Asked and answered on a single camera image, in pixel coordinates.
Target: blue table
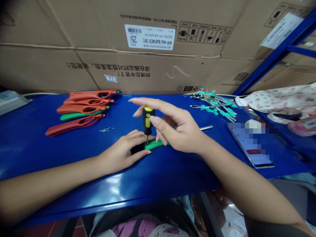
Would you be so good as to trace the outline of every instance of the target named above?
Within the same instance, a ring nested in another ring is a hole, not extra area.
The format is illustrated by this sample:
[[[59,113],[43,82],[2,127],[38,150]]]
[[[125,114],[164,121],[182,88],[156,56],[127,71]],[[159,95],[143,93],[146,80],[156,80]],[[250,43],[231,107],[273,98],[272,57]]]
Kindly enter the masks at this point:
[[[30,104],[0,116],[0,180],[98,155],[133,129],[143,130],[141,118],[132,118],[137,106],[127,102],[137,96],[140,95],[116,96],[111,109],[105,113],[106,118],[88,128],[75,129],[56,137],[48,137],[44,133],[49,127],[62,123],[56,109],[67,95],[36,96]],[[190,107],[202,102],[185,95],[146,96],[187,109],[199,127],[213,125],[205,133],[248,164],[225,127],[225,118]],[[234,111],[238,113],[237,122],[254,119],[243,107]],[[156,115],[162,116],[162,113],[156,111]],[[115,129],[99,131],[108,127]],[[307,167],[281,142],[277,142],[271,152],[275,156],[275,167],[259,169],[258,172],[264,177],[307,171]],[[159,147],[128,169],[76,188],[28,217],[22,225],[66,219],[220,187],[218,179],[198,155],[182,153],[171,146]]]
[[[308,167],[309,172],[316,172],[316,136],[298,136],[292,133],[287,125],[276,123],[269,119],[267,113],[256,111],[256,114],[260,116],[263,121],[271,124],[270,127],[284,140],[289,150],[298,152],[303,156],[302,161]]]

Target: sticker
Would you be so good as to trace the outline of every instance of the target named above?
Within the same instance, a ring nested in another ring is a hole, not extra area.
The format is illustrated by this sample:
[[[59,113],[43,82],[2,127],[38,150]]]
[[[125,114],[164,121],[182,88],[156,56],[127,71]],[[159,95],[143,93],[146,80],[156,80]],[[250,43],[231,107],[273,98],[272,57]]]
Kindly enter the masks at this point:
[[[306,129],[312,129],[312,128],[316,128],[316,118],[315,119],[312,119],[310,121],[304,121],[303,122],[303,126],[306,128]]]
[[[125,25],[130,48],[173,50],[175,29]]]
[[[286,37],[303,21],[303,18],[288,13],[262,41],[261,46],[276,49]]]
[[[110,82],[118,82],[118,80],[116,79],[116,77],[114,76],[109,76],[109,75],[104,75],[105,79],[107,81],[110,81]]]

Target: orange plastic handle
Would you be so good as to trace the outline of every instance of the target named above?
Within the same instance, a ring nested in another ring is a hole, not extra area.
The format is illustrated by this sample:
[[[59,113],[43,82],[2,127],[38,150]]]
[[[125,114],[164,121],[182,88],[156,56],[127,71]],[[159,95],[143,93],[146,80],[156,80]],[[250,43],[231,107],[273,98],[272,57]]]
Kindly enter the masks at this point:
[[[112,99],[84,99],[74,101],[70,98],[67,98],[64,101],[64,104],[81,104],[81,105],[108,105],[108,103],[113,103]]]
[[[83,114],[93,114],[99,110],[106,110],[108,106],[93,106],[93,105],[62,105],[57,109],[59,114],[67,113],[83,113]]]
[[[113,94],[118,94],[118,93],[116,90],[71,92],[69,98],[75,101],[83,100],[83,99],[106,99]]]
[[[71,122],[63,123],[60,125],[56,125],[53,127],[50,127],[46,132],[46,136],[56,136],[61,133],[67,132],[69,130],[75,129],[75,128],[81,128],[81,127],[89,127],[90,125],[97,122],[100,118],[105,117],[105,114],[98,114],[98,115],[92,115],[85,118],[80,118]]]

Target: white cord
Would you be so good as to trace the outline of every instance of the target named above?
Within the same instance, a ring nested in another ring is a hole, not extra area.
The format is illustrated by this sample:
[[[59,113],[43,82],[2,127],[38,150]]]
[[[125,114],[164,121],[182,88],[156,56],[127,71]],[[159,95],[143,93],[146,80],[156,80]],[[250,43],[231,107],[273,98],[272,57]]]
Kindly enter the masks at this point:
[[[22,95],[22,96],[40,95],[40,94],[55,94],[55,93],[38,92],[38,93],[29,93],[29,94],[24,94],[24,95]]]
[[[232,96],[232,97],[239,96],[239,95],[226,95],[226,94],[217,94],[217,95],[225,95],[225,96]]]

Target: pink patterned fabric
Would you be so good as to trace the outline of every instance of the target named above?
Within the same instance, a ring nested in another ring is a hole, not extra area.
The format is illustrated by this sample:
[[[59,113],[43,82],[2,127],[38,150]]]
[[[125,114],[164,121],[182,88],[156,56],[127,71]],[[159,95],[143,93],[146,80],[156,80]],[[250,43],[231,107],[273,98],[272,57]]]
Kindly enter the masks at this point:
[[[293,121],[274,116],[275,114],[294,115],[302,113],[302,119],[316,111],[316,82],[310,85],[284,87],[256,91],[245,97],[250,108],[269,113],[274,122],[289,124]]]
[[[96,237],[189,237],[188,233],[174,225],[155,221],[153,218],[143,219],[141,216],[123,222]]]

